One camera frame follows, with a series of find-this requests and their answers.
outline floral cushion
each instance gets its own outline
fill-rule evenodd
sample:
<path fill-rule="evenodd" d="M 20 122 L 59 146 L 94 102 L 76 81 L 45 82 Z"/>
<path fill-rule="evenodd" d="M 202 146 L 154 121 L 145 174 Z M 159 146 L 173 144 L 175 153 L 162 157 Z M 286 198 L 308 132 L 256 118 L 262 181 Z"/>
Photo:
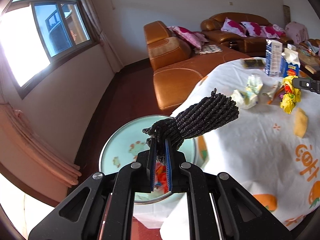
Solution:
<path fill-rule="evenodd" d="M 260 26 L 262 32 L 265 35 L 265 38 L 268 39 L 272 39 L 272 38 L 276 38 L 279 39 L 278 34 L 276 34 L 276 31 L 274 30 L 274 28 L 272 26 Z"/>
<path fill-rule="evenodd" d="M 208 40 L 204 37 L 204 35 L 196 32 L 191 32 L 186 28 L 179 26 L 170 26 L 169 30 L 173 31 L 179 38 L 187 41 L 191 46 L 201 49 L 201 46 L 204 42 L 208 42 Z"/>
<path fill-rule="evenodd" d="M 237 23 L 237 22 L 235 22 L 233 20 L 230 20 L 228 18 L 226 18 L 221 30 L 224 31 L 224 32 L 230 32 L 230 33 L 238 34 L 241 37 L 247 37 L 245 35 L 245 33 L 247 32 L 246 28 L 244 28 L 239 23 Z"/>
<path fill-rule="evenodd" d="M 276 31 L 276 34 L 278 36 L 285 36 L 285 30 L 283 28 L 281 28 L 280 26 L 273 24 L 273 29 Z"/>
<path fill-rule="evenodd" d="M 248 30 L 251 37 L 264 37 L 260 25 L 253 22 L 241 22 L 242 25 Z"/>

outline black device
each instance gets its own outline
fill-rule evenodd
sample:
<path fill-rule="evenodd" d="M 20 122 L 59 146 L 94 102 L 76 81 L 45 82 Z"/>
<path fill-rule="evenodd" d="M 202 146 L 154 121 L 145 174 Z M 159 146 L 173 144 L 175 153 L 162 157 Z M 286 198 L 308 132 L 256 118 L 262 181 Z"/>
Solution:
<path fill-rule="evenodd" d="M 303 90 L 309 90 L 314 93 L 320 94 L 320 81 L 311 80 L 307 78 L 293 78 L 292 86 Z"/>
<path fill-rule="evenodd" d="M 118 173 L 96 172 L 29 234 L 29 240 L 130 240 L 135 192 L 154 186 L 156 140 Z M 187 193 L 190 240 L 291 240 L 290 231 L 229 174 L 204 173 L 163 147 L 172 193 Z"/>

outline brown leather sofa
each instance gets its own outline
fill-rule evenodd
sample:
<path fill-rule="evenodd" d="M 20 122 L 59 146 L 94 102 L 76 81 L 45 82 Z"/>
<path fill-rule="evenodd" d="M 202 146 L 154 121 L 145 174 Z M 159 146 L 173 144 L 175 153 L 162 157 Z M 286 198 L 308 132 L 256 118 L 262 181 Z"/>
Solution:
<path fill-rule="evenodd" d="M 226 12 L 211 16 L 209 19 L 201 23 L 202 33 L 207 39 L 215 41 L 225 46 L 229 46 L 230 41 L 237 41 L 241 52 L 251 57 L 264 57 L 266 55 L 266 39 L 263 37 L 240 37 L 237 34 L 223 32 L 220 29 L 228 17 L 230 20 L 240 22 L 255 22 L 261 26 L 272 26 L 272 24 L 265 18 L 248 13 Z M 286 36 L 281 36 L 280 39 L 272 39 L 293 44 L 293 40 Z"/>
<path fill-rule="evenodd" d="M 181 105 L 194 86 L 216 66 L 247 58 L 246 54 L 217 44 L 222 52 L 199 55 L 183 40 L 173 37 L 161 21 L 144 26 L 153 83 L 159 108 L 172 112 Z"/>

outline round tray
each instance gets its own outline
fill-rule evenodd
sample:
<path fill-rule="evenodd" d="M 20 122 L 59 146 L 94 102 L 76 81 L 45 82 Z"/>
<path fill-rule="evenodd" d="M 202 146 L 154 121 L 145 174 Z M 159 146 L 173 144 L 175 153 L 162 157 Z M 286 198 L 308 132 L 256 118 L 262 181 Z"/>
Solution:
<path fill-rule="evenodd" d="M 148 150 L 146 140 L 150 136 L 144 134 L 142 129 L 151 127 L 155 122 L 170 118 L 165 115 L 149 115 L 140 117 L 120 127 L 104 145 L 99 158 L 99 171 L 105 175 L 118 172 L 123 166 L 136 160 L 139 152 Z M 196 143 L 194 139 L 186 139 L 179 148 L 183 152 L 187 162 L 196 163 Z M 148 193 L 136 193 L 135 204 L 151 204 L 159 202 L 172 195 L 154 191 Z"/>

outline yellow plastic bag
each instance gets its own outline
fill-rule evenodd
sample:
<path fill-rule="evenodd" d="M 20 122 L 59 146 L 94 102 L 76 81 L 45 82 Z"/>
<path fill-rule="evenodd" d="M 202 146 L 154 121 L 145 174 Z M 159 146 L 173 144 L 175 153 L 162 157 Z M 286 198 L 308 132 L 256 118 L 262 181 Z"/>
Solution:
<path fill-rule="evenodd" d="M 297 102 L 301 101 L 301 91 L 298 88 L 292 86 L 292 79 L 297 78 L 297 76 L 287 76 L 282 80 L 284 85 L 284 90 L 286 94 L 283 96 L 280 107 L 284 112 L 290 114 L 294 107 L 297 105 Z"/>

